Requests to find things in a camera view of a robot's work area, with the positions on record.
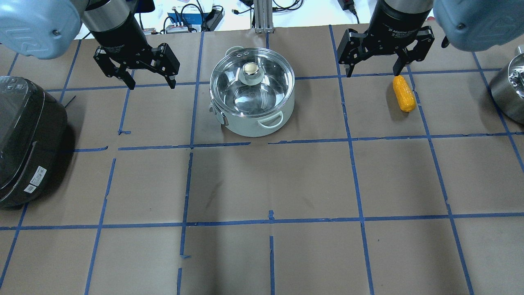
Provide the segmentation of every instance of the yellow corn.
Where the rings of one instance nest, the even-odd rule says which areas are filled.
[[[408,83],[402,76],[396,76],[393,78],[393,90],[397,96],[398,106],[403,112],[409,113],[417,106],[415,95]]]

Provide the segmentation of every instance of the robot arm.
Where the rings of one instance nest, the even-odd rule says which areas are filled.
[[[56,58],[69,48],[81,21],[100,44],[93,58],[106,76],[134,89],[127,69],[148,69],[175,87],[178,59],[168,44],[147,43],[125,0],[2,0],[0,42],[26,56]]]
[[[396,76],[405,65],[423,61],[434,41],[431,27],[422,27],[433,4],[447,36],[443,47],[449,40],[460,50],[482,51],[524,33],[524,0],[378,0],[369,29],[362,34],[348,29],[339,44],[338,59],[346,75],[373,55],[397,54]]]

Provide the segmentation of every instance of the white handle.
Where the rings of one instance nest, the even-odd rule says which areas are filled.
[[[273,126],[267,126],[267,125],[264,125],[264,123],[266,122],[269,122],[269,121],[272,121],[274,120],[276,117],[280,116],[280,121],[273,125]],[[282,111],[279,111],[278,113],[272,115],[272,116],[269,116],[267,118],[264,118],[264,119],[260,119],[257,121],[258,125],[262,128],[265,128],[265,129],[275,129],[276,127],[279,127],[282,122],[284,121],[284,114],[282,113]]]
[[[233,51],[240,50],[240,49],[244,49],[244,47],[242,47],[242,46],[233,46],[230,49],[226,50],[226,55],[225,56],[228,56]]]

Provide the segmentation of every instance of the black rice cooker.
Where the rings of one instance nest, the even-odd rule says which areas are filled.
[[[66,125],[64,106],[41,87],[0,76],[0,209],[40,195]]]

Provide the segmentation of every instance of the glass lid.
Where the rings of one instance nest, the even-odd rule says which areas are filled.
[[[242,48],[224,57],[211,74],[211,99],[240,117],[261,117],[280,109],[294,85],[294,73],[280,54]]]

